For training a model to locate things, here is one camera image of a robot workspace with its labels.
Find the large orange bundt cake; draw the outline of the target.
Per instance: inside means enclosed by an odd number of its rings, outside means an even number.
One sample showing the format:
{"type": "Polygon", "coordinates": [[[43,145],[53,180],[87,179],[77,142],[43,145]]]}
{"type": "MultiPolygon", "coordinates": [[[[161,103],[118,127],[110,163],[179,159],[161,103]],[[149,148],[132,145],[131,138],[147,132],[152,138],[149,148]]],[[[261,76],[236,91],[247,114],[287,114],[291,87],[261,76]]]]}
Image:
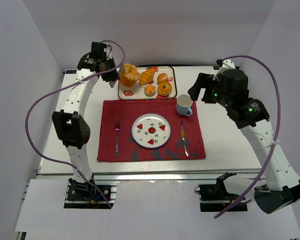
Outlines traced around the large orange bundt cake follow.
{"type": "Polygon", "coordinates": [[[137,67],[130,63],[125,63],[123,69],[119,75],[119,82],[127,87],[131,88],[141,78],[141,74],[137,71],[137,67]]]}

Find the small round bread roll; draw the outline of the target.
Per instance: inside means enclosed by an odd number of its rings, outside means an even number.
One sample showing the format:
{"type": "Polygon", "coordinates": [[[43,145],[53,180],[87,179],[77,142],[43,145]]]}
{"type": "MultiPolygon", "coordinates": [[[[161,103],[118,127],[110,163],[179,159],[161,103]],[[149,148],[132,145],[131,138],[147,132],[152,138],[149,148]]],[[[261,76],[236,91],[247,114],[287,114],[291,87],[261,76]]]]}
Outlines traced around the small round bread roll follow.
{"type": "Polygon", "coordinates": [[[144,88],[144,93],[148,96],[151,97],[156,93],[156,88],[153,85],[147,85],[144,88]]]}

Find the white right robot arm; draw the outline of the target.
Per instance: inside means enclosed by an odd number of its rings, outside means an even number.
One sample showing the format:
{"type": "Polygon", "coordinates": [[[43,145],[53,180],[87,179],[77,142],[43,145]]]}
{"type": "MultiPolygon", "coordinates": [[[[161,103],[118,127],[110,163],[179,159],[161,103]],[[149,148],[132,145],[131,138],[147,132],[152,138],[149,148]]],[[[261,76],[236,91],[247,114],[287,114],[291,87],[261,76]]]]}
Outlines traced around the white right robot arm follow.
{"type": "Polygon", "coordinates": [[[216,179],[215,185],[200,185],[201,200],[229,201],[215,218],[249,202],[256,202],[266,214],[297,202],[300,200],[300,176],[280,146],[280,128],[272,128],[264,104],[249,96],[248,76],[237,69],[230,58],[219,59],[217,64],[216,74],[198,74],[188,94],[197,101],[200,91],[204,90],[202,102],[224,107],[249,142],[262,168],[254,179],[227,172],[216,179]]]}

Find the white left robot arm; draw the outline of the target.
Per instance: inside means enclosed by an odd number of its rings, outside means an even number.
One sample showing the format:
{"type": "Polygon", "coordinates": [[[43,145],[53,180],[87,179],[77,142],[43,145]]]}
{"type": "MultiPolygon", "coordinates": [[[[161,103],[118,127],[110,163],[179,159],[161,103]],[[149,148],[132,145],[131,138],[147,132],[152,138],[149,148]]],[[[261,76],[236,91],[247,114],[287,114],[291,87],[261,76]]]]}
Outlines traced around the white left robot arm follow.
{"type": "Polygon", "coordinates": [[[83,55],[77,65],[76,86],[59,111],[52,114],[52,122],[59,140],[65,146],[70,163],[74,165],[73,177],[70,180],[74,185],[85,185],[86,181],[93,181],[93,173],[89,166],[87,142],[90,139],[91,129],[84,119],[85,109],[93,87],[99,76],[113,88],[119,74],[114,70],[116,66],[111,56],[112,47],[102,42],[92,42],[89,53],[83,55]]]}

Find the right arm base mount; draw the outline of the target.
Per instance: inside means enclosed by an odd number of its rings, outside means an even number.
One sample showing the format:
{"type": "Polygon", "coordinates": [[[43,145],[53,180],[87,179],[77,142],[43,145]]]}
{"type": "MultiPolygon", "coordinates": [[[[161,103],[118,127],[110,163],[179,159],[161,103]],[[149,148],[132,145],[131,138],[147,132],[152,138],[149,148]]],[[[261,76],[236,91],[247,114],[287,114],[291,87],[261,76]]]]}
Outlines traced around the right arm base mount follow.
{"type": "Polygon", "coordinates": [[[199,195],[201,212],[220,212],[235,202],[252,180],[227,172],[214,184],[199,184],[194,192],[199,195]]]}

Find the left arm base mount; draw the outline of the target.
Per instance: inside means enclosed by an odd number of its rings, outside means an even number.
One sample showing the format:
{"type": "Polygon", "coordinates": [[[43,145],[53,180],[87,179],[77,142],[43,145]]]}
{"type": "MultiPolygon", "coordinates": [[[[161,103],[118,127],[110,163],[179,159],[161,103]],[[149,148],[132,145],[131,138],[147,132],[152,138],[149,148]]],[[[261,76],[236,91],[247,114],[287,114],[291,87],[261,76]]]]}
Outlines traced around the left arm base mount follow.
{"type": "Polygon", "coordinates": [[[111,207],[114,205],[114,186],[97,185],[97,187],[102,193],[87,182],[81,183],[69,178],[63,207],[65,209],[109,210],[107,201],[111,207]]]}

